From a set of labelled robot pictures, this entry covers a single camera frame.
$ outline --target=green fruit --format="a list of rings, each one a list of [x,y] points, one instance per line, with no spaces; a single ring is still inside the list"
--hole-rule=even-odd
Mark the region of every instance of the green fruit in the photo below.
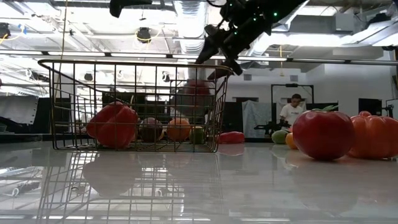
[[[287,132],[287,131],[284,131],[284,130],[276,131],[276,132],[274,132],[274,133],[272,134],[272,136],[271,136],[272,141],[273,141],[275,144],[286,144],[285,138],[286,138],[286,135],[287,135],[287,134],[288,134],[288,132]]]
[[[189,132],[189,140],[191,140],[192,144],[203,144],[205,140],[205,131],[203,127],[195,127],[192,128]]]

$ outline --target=red bell pepper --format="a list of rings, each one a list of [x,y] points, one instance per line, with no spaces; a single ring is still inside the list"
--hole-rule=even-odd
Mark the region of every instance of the red bell pepper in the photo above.
[[[87,134],[115,149],[127,147],[136,135],[137,113],[127,105],[113,102],[106,105],[87,124]]]
[[[218,138],[218,144],[239,144],[239,143],[244,143],[244,134],[237,131],[231,131],[228,133],[220,134]]]

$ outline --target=white t-shirt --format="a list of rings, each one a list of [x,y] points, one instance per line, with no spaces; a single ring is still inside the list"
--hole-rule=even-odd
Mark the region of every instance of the white t-shirt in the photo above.
[[[297,106],[294,108],[292,105],[286,104],[282,110],[280,111],[280,116],[283,116],[285,120],[290,124],[293,125],[294,121],[303,113],[303,108]]]

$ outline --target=person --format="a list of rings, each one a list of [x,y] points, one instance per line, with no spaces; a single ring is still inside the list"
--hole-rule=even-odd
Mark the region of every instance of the person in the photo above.
[[[280,111],[281,122],[287,122],[290,127],[293,126],[294,121],[303,113],[303,108],[299,106],[302,98],[299,94],[294,94],[291,98],[290,103],[286,104]]]

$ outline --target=glossy table surface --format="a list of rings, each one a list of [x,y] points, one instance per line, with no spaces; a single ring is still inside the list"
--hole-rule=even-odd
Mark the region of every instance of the glossy table surface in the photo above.
[[[272,144],[214,154],[0,145],[0,223],[398,223],[398,164]]]

